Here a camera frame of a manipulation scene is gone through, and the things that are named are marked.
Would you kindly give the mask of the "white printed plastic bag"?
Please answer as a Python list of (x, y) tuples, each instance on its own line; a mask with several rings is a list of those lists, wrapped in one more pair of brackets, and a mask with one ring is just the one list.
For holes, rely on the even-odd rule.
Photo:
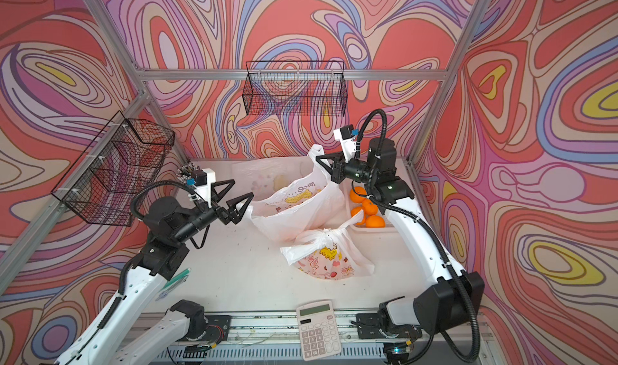
[(371, 276), (374, 264), (357, 248), (349, 234), (351, 218), (338, 228), (304, 231), (294, 244), (281, 247), (289, 266), (313, 278), (339, 281), (355, 276)]

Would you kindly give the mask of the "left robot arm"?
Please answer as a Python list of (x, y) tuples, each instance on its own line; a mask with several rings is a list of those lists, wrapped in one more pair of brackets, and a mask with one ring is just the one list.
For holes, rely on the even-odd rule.
[[(148, 364), (162, 350), (179, 340), (199, 342), (209, 331), (217, 331), (215, 344), (225, 337), (220, 327), (211, 326), (204, 307), (181, 300), (166, 311), (162, 319), (145, 333), (123, 346), (122, 341), (156, 296), (176, 275), (189, 253), (186, 242), (212, 223), (238, 224), (254, 194), (248, 192), (219, 204), (234, 186), (233, 179), (216, 182), (208, 178), (202, 186), (188, 186), (172, 180), (154, 182), (133, 197), (132, 215), (144, 223), (149, 233), (140, 252), (123, 266), (117, 291), (77, 340), (56, 360), (58, 364)], [(192, 208), (182, 207), (173, 196), (151, 204), (143, 214), (139, 203), (160, 186), (175, 186), (188, 193)]]

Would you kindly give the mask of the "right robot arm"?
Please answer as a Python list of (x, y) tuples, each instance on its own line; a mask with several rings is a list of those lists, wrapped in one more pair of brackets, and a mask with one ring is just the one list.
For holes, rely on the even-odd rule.
[(348, 179), (363, 185), (367, 198), (404, 240), (425, 286), (416, 297), (381, 303), (378, 326), (387, 334), (400, 334), (406, 326), (424, 331), (430, 339), (440, 334), (459, 360), (475, 362), (481, 352), (478, 311), (484, 280), (479, 273), (466, 270), (427, 223), (413, 190), (397, 174), (391, 140), (374, 138), (366, 160), (353, 153), (342, 149), (314, 159), (333, 182)]

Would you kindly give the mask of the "orange behind top orange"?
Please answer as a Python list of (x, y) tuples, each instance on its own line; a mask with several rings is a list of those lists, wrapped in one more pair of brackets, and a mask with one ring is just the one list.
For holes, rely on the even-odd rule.
[(353, 187), (349, 191), (349, 198), (352, 202), (361, 204), (367, 199), (367, 192), (363, 187)]

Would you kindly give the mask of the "left orange in basket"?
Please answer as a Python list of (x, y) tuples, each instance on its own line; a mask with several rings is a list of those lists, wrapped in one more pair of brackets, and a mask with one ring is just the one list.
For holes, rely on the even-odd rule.
[(354, 207), (350, 211), (350, 215), (351, 219), (356, 221), (356, 223), (354, 223), (356, 227), (363, 227), (365, 225), (366, 214), (362, 206)]

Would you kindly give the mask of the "orange in basket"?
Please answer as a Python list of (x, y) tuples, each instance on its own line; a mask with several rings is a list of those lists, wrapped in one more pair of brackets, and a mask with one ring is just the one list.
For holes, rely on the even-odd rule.
[(361, 207), (366, 216), (377, 215), (379, 212), (378, 206), (373, 203), (370, 199), (365, 199), (361, 203)]
[(350, 211), (350, 215), (351, 219), (356, 221), (356, 223), (354, 223), (356, 227), (363, 227), (365, 225), (366, 214), (362, 206), (354, 207)]

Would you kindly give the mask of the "metal pen cup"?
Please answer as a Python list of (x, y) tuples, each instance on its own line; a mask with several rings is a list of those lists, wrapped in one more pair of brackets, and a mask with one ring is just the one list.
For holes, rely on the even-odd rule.
[(176, 176), (181, 183), (193, 186), (196, 184), (195, 174), (197, 170), (198, 168), (192, 162), (188, 162), (188, 164), (178, 168)]

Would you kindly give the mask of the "centre orange in basket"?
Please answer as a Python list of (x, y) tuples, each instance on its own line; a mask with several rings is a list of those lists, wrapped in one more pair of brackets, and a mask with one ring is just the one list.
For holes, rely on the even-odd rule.
[(378, 206), (373, 203), (370, 199), (365, 199), (361, 203), (361, 207), (366, 216), (377, 215), (379, 212)]

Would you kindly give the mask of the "bottom edge orange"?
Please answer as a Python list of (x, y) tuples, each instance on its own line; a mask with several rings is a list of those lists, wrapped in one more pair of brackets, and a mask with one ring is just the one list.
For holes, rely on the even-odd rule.
[(365, 219), (366, 228), (384, 228), (386, 221), (378, 215), (367, 216)]

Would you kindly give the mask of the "white plastic basket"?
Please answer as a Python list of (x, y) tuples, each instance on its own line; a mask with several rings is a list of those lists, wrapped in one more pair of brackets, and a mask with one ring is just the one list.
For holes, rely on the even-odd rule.
[(339, 187), (344, 194), (344, 209), (352, 220), (356, 220), (349, 224), (349, 228), (361, 232), (394, 231), (394, 226), (386, 218), (386, 211), (368, 198), (366, 188), (370, 183), (374, 183), (370, 194), (392, 206), (397, 199), (413, 199), (414, 194), (407, 182), (396, 175), (393, 162), (382, 167), (378, 161), (374, 170), (372, 166), (373, 162), (351, 158), (348, 162), (344, 161), (341, 167), (340, 176), (343, 181)]

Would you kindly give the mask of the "green pen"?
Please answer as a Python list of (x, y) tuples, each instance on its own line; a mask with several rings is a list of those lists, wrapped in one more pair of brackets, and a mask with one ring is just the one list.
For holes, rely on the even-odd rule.
[(161, 298), (167, 297), (167, 295), (169, 295), (172, 291), (174, 291), (180, 285), (185, 283), (187, 279), (189, 278), (190, 274), (191, 274), (191, 269), (185, 268), (185, 270), (183, 270), (181, 273), (174, 276), (167, 284), (165, 284), (165, 286), (160, 291), (159, 296)]

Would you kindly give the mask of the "pink desk calculator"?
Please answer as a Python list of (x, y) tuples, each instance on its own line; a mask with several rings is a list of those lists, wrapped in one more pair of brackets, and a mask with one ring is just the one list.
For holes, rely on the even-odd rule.
[(304, 361), (321, 360), (342, 352), (333, 304), (322, 300), (301, 305), (296, 318)]

